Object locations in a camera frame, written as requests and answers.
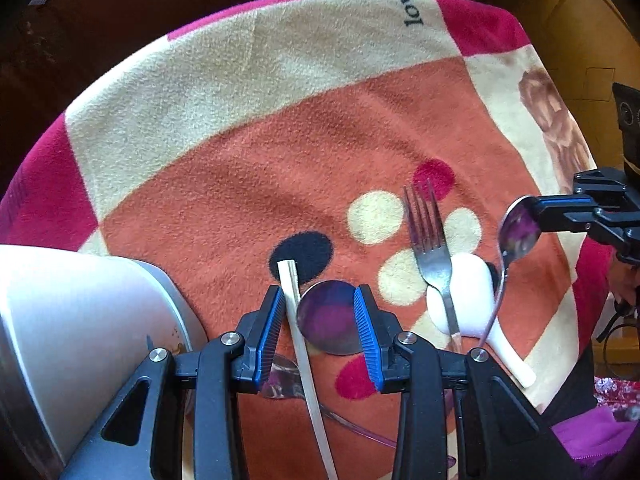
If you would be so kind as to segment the magenta sleeve right forearm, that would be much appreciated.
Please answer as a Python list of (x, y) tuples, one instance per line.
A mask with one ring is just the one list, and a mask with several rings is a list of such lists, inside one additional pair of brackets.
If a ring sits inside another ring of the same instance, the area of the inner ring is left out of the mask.
[(619, 453), (638, 427), (638, 420), (617, 420), (610, 408), (598, 406), (551, 429), (575, 462), (593, 466)]

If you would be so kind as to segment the person's right hand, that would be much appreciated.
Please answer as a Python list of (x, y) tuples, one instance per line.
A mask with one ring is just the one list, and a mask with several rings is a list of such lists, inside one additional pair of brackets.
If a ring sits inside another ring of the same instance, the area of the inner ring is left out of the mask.
[(621, 304), (628, 302), (631, 306), (638, 304), (638, 292), (640, 286), (640, 270), (638, 266), (624, 263), (612, 255), (608, 266), (608, 287), (615, 300)]

